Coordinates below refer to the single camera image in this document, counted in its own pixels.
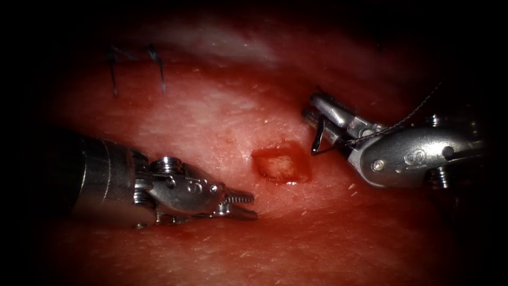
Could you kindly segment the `left arm needle driver jaw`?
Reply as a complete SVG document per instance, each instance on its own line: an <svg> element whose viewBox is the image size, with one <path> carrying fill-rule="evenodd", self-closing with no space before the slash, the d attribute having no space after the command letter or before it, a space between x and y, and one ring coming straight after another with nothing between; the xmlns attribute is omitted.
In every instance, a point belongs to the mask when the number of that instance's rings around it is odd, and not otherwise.
<svg viewBox="0 0 508 286"><path fill-rule="evenodd" d="M215 216L235 220L257 220L258 214L255 211L245 209L232 203L223 203L215 210Z"/></svg>
<svg viewBox="0 0 508 286"><path fill-rule="evenodd" d="M252 203L255 200L255 196L246 191L230 190L224 198L226 203Z"/></svg>

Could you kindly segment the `right arm needle driver jaw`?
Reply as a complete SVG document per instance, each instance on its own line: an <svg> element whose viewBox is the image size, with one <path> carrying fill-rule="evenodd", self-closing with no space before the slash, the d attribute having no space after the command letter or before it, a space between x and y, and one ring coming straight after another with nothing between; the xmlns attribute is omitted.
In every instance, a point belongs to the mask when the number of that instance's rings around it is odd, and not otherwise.
<svg viewBox="0 0 508 286"><path fill-rule="evenodd" d="M383 125L370 122L354 114L339 104L331 95L314 92L310 97L310 104L353 138L362 138L385 129Z"/></svg>
<svg viewBox="0 0 508 286"><path fill-rule="evenodd" d="M357 151L356 144L347 143L353 137L333 124L321 112L304 108L301 115L304 121L316 131L311 144L311 154L324 154L332 150L337 150L341 154L352 154Z"/></svg>

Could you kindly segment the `left arm needle driver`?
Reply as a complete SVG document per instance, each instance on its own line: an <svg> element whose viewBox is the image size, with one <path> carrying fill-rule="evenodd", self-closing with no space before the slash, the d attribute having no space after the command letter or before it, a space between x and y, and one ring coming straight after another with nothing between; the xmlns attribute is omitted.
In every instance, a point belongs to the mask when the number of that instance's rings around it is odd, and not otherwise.
<svg viewBox="0 0 508 286"><path fill-rule="evenodd" d="M134 204L154 211L157 224L178 224L211 216L226 197L225 185L177 157L148 158L133 152Z"/></svg>

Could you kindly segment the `right arm needle driver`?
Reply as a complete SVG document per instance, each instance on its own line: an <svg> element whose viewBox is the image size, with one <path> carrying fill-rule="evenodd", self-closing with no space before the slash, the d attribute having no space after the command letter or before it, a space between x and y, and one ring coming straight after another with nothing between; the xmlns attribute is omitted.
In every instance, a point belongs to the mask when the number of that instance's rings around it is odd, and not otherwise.
<svg viewBox="0 0 508 286"><path fill-rule="evenodd" d="M358 143L348 156L371 186L448 189L481 158L485 140L475 121L433 115L425 122Z"/></svg>

